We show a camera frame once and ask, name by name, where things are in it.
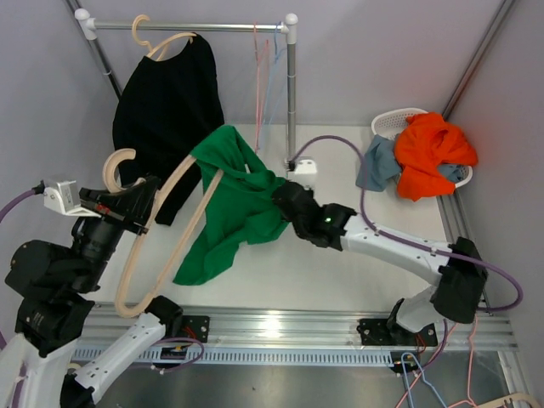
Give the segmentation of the green t shirt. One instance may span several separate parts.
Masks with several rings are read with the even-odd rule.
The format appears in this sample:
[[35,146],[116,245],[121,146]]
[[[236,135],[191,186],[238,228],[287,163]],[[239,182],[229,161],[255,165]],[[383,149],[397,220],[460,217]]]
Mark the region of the green t shirt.
[[275,241],[287,227],[272,200],[286,180],[265,166],[235,127],[217,128],[191,155],[204,190],[218,170],[223,176],[206,206],[205,225],[173,278],[180,286],[209,282],[233,265],[241,244]]

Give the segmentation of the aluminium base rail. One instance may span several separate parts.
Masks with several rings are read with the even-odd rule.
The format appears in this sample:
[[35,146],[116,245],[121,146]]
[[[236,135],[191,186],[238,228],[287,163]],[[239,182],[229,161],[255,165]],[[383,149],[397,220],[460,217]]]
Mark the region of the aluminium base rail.
[[[205,315],[211,320],[207,344],[232,348],[346,349],[361,346],[359,320],[386,318],[388,312],[300,311],[183,306],[184,315]],[[83,344],[111,344],[135,319],[119,317],[113,303],[98,303],[83,327]],[[446,351],[468,346],[470,325],[459,325]],[[517,351],[519,346],[506,317],[481,314],[473,337],[477,351]]]

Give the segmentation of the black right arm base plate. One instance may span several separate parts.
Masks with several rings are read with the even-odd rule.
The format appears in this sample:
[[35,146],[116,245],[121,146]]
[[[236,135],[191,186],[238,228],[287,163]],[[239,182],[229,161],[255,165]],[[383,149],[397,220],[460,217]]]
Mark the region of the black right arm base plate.
[[402,328],[391,319],[363,318],[356,327],[364,346],[416,347],[439,345],[435,324],[424,326],[419,332]]

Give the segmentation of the white perforated plastic basket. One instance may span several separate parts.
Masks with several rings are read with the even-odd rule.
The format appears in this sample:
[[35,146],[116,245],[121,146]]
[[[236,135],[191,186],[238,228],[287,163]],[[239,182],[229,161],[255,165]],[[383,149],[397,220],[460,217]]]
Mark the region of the white perforated plastic basket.
[[[413,107],[390,110],[372,119],[371,131],[385,139],[395,140],[408,126],[407,117],[426,113],[426,110]],[[456,182],[456,188],[459,189],[470,182],[473,177],[473,168],[470,166],[458,166],[455,174],[460,177]]]

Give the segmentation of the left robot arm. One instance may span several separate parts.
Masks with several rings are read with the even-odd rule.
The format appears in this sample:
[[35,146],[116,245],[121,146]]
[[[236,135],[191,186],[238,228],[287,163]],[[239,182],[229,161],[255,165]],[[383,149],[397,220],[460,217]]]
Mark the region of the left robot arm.
[[33,240],[10,261],[7,286],[21,295],[15,337],[1,352],[3,407],[94,407],[101,392],[150,346],[172,341],[183,330],[183,310],[163,296],[152,296],[136,322],[98,359],[72,374],[71,362],[84,323],[95,303],[85,295],[99,288],[122,234],[144,235],[159,180],[146,177],[115,192],[78,189],[74,182],[41,182],[14,198],[3,216],[37,195],[72,198],[77,220],[71,246]]

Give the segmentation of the metal clothes rack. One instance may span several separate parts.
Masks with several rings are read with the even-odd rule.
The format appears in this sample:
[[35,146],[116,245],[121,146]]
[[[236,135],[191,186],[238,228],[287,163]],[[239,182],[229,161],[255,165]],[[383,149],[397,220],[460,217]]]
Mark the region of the metal clothes rack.
[[[90,43],[97,40],[98,30],[131,30],[132,22],[104,20],[93,18],[85,8],[76,8],[74,17],[82,30],[82,34]],[[150,22],[145,21],[141,26],[148,31],[210,31],[210,32],[268,32],[282,34],[286,43],[286,93],[287,93],[287,124],[286,124],[286,159],[288,171],[294,169],[297,148],[297,119],[296,119],[296,58],[297,58],[297,29],[298,17],[287,14],[280,23],[265,24],[213,24],[213,23],[181,23],[181,22]]]

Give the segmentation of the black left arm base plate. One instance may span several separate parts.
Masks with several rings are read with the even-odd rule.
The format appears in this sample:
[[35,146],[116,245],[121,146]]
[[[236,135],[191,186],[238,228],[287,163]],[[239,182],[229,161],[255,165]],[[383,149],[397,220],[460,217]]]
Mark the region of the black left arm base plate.
[[207,343],[211,319],[207,315],[185,315],[178,332],[182,337],[194,338]]

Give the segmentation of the orange t shirt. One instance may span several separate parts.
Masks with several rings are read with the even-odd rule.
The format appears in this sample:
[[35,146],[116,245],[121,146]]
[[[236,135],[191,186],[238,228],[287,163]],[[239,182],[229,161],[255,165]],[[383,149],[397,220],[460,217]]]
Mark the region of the orange t shirt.
[[407,127],[394,146],[394,156],[401,167],[399,196],[418,201],[452,194],[456,186],[440,173],[439,166],[474,167],[479,163],[476,150],[462,129],[446,122],[439,113],[416,114],[405,121]]

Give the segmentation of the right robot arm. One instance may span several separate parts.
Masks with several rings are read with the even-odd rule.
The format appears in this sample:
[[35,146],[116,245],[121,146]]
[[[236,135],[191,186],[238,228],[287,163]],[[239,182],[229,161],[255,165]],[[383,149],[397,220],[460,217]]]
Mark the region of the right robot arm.
[[488,273],[479,265],[479,253],[469,239],[448,244],[371,227],[352,208],[337,203],[319,205],[312,191],[292,181],[279,187],[272,201],[299,238],[317,247],[380,259],[428,283],[417,295],[400,299],[388,318],[361,320],[357,330],[364,345],[414,346],[417,337],[423,337],[435,346],[436,337],[428,333],[434,324],[474,321]]

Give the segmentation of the beige hanger bottom right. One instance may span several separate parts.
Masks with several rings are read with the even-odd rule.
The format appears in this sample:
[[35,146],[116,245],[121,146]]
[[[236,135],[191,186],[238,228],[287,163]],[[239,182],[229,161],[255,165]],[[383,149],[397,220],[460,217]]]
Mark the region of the beige hanger bottom right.
[[499,399],[493,399],[478,405],[478,408],[496,408],[505,407],[507,405],[513,405],[517,402],[526,403],[529,407],[541,408],[541,404],[532,395],[524,393],[513,393],[503,396]]

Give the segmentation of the black t shirt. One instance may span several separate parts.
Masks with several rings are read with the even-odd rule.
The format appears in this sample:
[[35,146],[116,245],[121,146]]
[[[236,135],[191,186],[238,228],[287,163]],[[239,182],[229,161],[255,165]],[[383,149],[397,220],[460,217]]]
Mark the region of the black t shirt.
[[166,181],[222,125],[216,63],[205,38],[193,37],[162,62],[144,57],[122,92],[112,125],[115,148],[136,152],[118,168],[122,184],[148,175]]

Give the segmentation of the light blue wire hanger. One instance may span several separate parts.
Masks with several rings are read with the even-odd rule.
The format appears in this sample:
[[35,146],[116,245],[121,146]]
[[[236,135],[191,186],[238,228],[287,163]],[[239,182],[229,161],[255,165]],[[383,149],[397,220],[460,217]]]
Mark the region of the light blue wire hanger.
[[268,78],[265,81],[265,84],[267,85],[267,93],[264,100],[263,125],[260,131],[259,151],[264,147],[265,143],[266,136],[264,129],[272,123],[275,116],[275,110],[277,109],[277,105],[279,103],[279,99],[276,99],[275,102],[272,102],[272,100],[275,92],[275,86],[278,82],[280,62],[286,53],[286,47],[280,46],[282,26],[283,24],[281,22],[274,26],[272,40],[269,40],[269,68],[264,72],[268,75]]

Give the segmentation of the grey-blue t shirt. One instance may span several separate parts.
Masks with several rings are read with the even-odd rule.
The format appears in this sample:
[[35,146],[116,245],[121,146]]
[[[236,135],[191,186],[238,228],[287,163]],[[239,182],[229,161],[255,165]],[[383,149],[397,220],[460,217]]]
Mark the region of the grey-blue t shirt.
[[[395,140],[385,139],[379,135],[375,136],[371,146],[365,153],[365,163],[360,169],[357,179],[359,187],[365,187],[370,191],[381,192],[385,189],[388,181],[400,176],[401,167],[394,156]],[[439,171],[456,186],[453,173],[461,165],[441,165]]]

